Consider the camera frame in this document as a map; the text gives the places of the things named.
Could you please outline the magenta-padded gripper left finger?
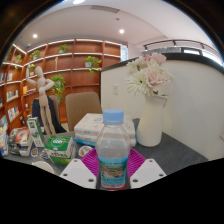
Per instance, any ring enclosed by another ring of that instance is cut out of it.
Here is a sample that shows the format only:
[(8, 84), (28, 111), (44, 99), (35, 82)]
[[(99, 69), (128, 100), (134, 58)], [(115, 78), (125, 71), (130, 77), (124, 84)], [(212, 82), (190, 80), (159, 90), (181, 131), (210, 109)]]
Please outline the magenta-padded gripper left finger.
[(99, 174), (99, 163), (95, 149), (81, 159), (74, 158), (60, 174), (60, 177), (81, 187), (95, 189)]

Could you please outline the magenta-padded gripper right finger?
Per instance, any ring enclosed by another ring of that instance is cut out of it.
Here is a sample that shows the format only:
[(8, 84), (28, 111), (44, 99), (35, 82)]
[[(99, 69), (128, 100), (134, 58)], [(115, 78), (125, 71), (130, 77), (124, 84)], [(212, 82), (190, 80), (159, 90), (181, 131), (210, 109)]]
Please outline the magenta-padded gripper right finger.
[(146, 159), (134, 149), (130, 150), (127, 174), (131, 189), (146, 186), (166, 176), (154, 159)]

